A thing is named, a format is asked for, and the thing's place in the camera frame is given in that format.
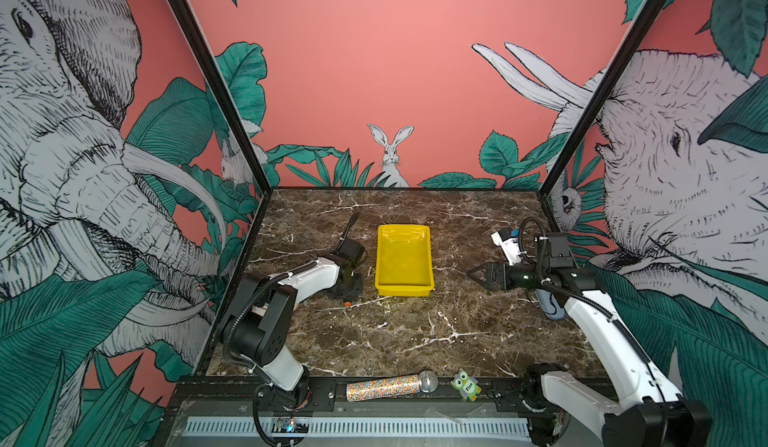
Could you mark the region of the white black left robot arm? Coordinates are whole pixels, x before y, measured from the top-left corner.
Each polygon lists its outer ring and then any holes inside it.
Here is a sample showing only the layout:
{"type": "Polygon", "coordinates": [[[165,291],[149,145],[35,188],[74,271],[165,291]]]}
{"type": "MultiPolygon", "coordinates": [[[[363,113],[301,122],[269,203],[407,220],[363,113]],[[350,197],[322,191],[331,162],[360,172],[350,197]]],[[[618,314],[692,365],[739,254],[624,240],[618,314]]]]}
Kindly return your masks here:
{"type": "Polygon", "coordinates": [[[365,255],[361,243],[346,239],[286,272],[243,279],[218,328],[225,361],[286,393],[303,390],[307,369],[285,346],[293,312],[321,292],[344,301],[358,298],[363,278],[356,269],[365,255]]]}

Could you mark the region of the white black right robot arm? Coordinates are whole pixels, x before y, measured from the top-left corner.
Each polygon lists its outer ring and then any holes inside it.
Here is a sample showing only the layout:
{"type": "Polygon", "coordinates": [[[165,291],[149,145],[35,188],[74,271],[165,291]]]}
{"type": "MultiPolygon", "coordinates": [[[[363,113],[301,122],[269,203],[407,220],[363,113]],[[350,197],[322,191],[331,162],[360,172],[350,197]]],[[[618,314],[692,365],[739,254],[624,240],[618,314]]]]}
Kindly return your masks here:
{"type": "Polygon", "coordinates": [[[603,283],[576,265],[562,233],[542,233],[536,255],[522,248],[521,229],[501,229],[493,243],[504,253],[467,275],[488,290],[524,288],[553,295],[552,305],[575,321],[600,359],[616,397],[610,399],[558,364],[532,364],[515,387],[516,407],[536,446],[552,446],[575,419],[605,446],[703,446],[713,427],[708,409],[686,399],[641,347],[603,283]]]}

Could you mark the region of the orange black handled screwdriver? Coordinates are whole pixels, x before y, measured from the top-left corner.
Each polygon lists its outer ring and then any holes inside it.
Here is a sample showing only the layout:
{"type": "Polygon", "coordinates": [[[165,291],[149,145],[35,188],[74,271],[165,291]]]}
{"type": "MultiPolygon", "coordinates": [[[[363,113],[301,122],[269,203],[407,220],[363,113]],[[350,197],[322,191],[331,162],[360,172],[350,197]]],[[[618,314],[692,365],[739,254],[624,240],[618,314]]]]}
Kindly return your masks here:
{"type": "Polygon", "coordinates": [[[359,218],[359,212],[355,211],[349,219],[339,245],[339,252],[346,259],[345,265],[341,270],[341,299],[344,302],[351,302],[359,296],[356,287],[357,277],[355,270],[359,265],[363,251],[361,245],[349,237],[350,231],[359,218]]]}

